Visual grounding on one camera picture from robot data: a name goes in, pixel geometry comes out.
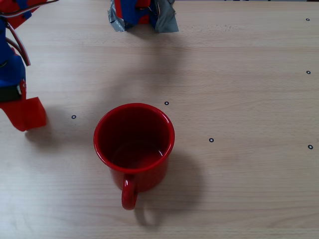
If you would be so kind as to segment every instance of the silver duct tape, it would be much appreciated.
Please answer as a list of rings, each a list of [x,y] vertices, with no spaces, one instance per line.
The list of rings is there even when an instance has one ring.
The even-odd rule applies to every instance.
[[[175,0],[157,0],[159,3],[159,19],[156,23],[155,31],[163,32],[177,32],[178,26],[175,18],[175,10],[172,7]]]
[[[109,22],[115,31],[123,32],[125,31],[125,24],[123,19],[116,16],[114,0],[111,0],[111,7],[108,11]]]

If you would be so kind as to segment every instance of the mug handle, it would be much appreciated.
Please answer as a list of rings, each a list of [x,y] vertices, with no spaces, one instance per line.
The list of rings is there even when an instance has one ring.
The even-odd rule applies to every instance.
[[[136,181],[134,175],[125,174],[123,179],[122,189],[122,206],[126,210],[133,210],[135,208],[136,198]]]

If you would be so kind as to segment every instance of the mug rim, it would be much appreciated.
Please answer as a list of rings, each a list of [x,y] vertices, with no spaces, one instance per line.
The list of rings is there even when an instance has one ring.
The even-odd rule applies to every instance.
[[[101,149],[98,145],[98,133],[99,133],[103,123],[111,115],[113,115],[113,114],[117,113],[118,111],[120,111],[124,108],[127,108],[127,107],[144,108],[147,110],[151,110],[151,111],[155,112],[157,115],[159,115],[163,120],[165,120],[168,123],[168,130],[169,130],[169,139],[168,140],[169,140],[169,142],[168,142],[168,146],[165,150],[165,153],[163,153],[163,156],[159,160],[157,160],[155,163],[153,163],[149,166],[142,167],[142,168],[134,168],[134,169],[117,166],[116,164],[114,164],[110,160],[108,160],[105,155],[102,154]],[[171,153],[171,151],[173,149],[174,142],[175,142],[174,127],[173,127],[173,124],[170,121],[170,119],[167,117],[167,115],[164,112],[162,112],[160,109],[158,109],[154,106],[151,106],[151,105],[143,104],[143,103],[130,103],[130,104],[121,105],[121,106],[118,106],[118,107],[112,109],[111,111],[106,113],[101,118],[101,120],[99,121],[99,123],[97,124],[97,126],[95,128],[94,136],[93,136],[94,148],[95,148],[97,155],[101,159],[101,161],[103,163],[105,163],[109,168],[116,170],[116,171],[119,171],[119,172],[127,173],[127,174],[137,174],[137,173],[145,172],[145,171],[148,171],[150,169],[157,167],[159,164],[161,164],[163,161],[165,161],[167,159],[167,157],[169,156],[169,154]]]

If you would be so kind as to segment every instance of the wooden table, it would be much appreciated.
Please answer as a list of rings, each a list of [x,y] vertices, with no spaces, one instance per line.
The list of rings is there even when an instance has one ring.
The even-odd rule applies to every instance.
[[[171,34],[115,32],[109,5],[63,0],[17,30],[49,124],[0,112],[0,238],[318,238],[319,4],[177,1]],[[176,143],[125,211],[92,137],[131,102],[163,110]]]

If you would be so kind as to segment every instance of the wire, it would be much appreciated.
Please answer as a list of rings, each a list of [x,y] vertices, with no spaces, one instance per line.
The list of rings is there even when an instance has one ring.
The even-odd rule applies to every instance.
[[[157,14],[155,14],[153,11],[152,11],[152,9],[148,6],[147,8],[151,11],[151,13],[153,13],[155,16],[158,16],[158,15],[160,15],[160,7],[159,7],[160,5],[159,5],[159,2],[157,2]]]
[[[24,62],[27,66],[31,65],[30,63],[30,59],[28,56],[28,53],[26,52],[26,49],[22,43],[22,41],[20,40],[18,34],[16,33],[16,31],[14,30],[14,28],[10,25],[10,23],[6,23],[6,27],[11,31],[12,35],[14,36],[16,42],[18,43],[18,48],[20,49],[20,51],[18,50],[18,48],[16,48],[18,50],[18,52],[20,53],[20,55],[22,56],[22,58],[24,59]]]
[[[18,11],[14,11],[14,12],[10,12],[10,13],[0,12],[0,17],[4,17],[4,18],[16,17],[16,16],[24,14],[24,13],[26,13],[28,11],[36,9],[36,8],[38,8],[40,6],[47,5],[47,4],[56,2],[56,1],[59,1],[59,0],[51,0],[51,1],[46,1],[46,2],[42,2],[42,3],[34,4],[34,5],[31,5],[31,6],[27,7],[27,8],[20,9]]]
[[[24,57],[23,57],[23,54],[22,54],[22,51],[21,51],[20,47],[14,41],[12,41],[11,39],[9,39],[7,37],[5,39],[6,39],[7,43],[9,43],[11,46],[13,46],[19,52],[19,54],[21,55],[21,57],[24,60]]]

